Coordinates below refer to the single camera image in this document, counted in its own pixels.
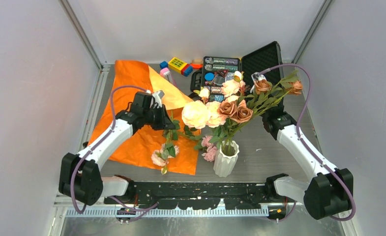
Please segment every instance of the white vase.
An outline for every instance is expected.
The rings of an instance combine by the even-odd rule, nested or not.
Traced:
[[[219,148],[217,151],[216,158],[214,160],[213,170],[219,177],[226,177],[231,174],[233,167],[238,160],[239,145],[235,142],[231,142],[232,147],[235,149],[235,154],[233,156],[227,156],[223,154],[222,148]]]

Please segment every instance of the orange cloth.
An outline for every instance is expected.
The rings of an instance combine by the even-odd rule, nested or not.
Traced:
[[[163,90],[165,95],[163,103],[167,108],[169,116],[173,112],[174,119],[180,121],[181,130],[184,123],[181,119],[181,111],[186,102],[191,101],[187,96],[171,85],[168,81],[159,76],[147,64],[138,61],[116,61],[115,81],[113,89],[123,85],[135,85],[148,89],[151,92]],[[122,88],[117,90],[113,97],[113,104],[116,113],[125,109],[128,102],[133,101],[135,93],[139,90],[135,88]],[[110,99],[103,112],[103,115],[96,125],[91,135],[89,143],[97,139],[111,124],[112,110]],[[118,161],[124,164],[130,164],[140,167],[148,167],[160,170],[160,166],[152,163],[151,155],[155,150],[160,150],[161,145],[165,143],[162,136],[163,131],[155,131],[150,126],[145,125],[138,130],[131,138],[126,140],[111,156],[110,160]],[[196,173],[198,151],[194,150],[195,142],[179,136],[174,144],[179,146],[180,153],[176,158],[170,159],[168,171],[194,175]]]

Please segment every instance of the reflective floor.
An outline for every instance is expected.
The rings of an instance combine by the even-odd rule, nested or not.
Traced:
[[[62,236],[344,236],[340,222],[314,220],[303,206],[277,224],[266,218],[145,218],[120,224],[114,218],[66,218]]]

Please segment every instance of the gray wooden table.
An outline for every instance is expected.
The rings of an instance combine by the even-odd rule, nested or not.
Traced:
[[[152,64],[152,68],[159,72],[159,65]],[[190,92],[190,77],[184,77],[176,72],[172,75],[178,85],[178,88],[189,95]],[[115,77],[114,69],[111,69],[103,99],[101,102],[100,111],[104,110],[107,99]],[[304,97],[286,96],[284,100],[285,110],[292,115],[296,120],[304,105]],[[312,123],[308,114],[304,115],[301,123],[301,129],[308,139],[316,145],[316,138],[312,130]],[[210,181],[210,182],[265,182],[267,177],[286,173],[291,177],[307,181],[302,168],[294,160],[291,154],[272,136],[267,133],[260,119],[254,119],[247,124],[242,132],[235,135],[234,140],[239,144],[239,158],[232,173],[225,177],[218,177],[213,170],[213,163],[205,161],[200,155],[197,161],[196,175],[182,175],[175,173],[167,173],[162,175],[158,170],[136,167],[119,162],[108,160],[103,166],[102,176],[112,176],[115,174],[129,177],[135,181]]]

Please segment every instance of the metal beam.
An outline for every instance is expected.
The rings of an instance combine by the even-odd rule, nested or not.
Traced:
[[[319,27],[320,23],[324,19],[325,15],[327,14],[330,6],[334,3],[334,0],[325,0],[320,7],[319,12],[317,13],[316,17],[314,18],[314,21],[312,25],[310,26],[309,31],[307,32],[306,36],[303,39],[303,42],[301,43],[300,47],[297,50],[296,55],[294,56],[293,63],[297,63],[300,57],[303,55],[304,50],[306,49],[307,45],[309,44],[311,38],[313,37],[314,33],[316,32],[317,28]]]
[[[91,58],[93,59],[94,63],[97,65],[99,69],[102,69],[103,65],[100,62],[99,57],[96,54],[96,51],[93,48],[93,45],[90,43],[89,38],[87,37],[86,33],[84,32],[83,27],[80,24],[80,21],[77,19],[77,16],[75,15],[73,9],[71,8],[70,3],[68,0],[59,0],[61,6],[63,7],[65,13],[67,14],[68,18],[71,21],[71,24],[73,25],[74,29],[76,30],[78,36],[80,37],[81,41],[83,42],[84,46],[86,47],[87,51],[89,52]]]

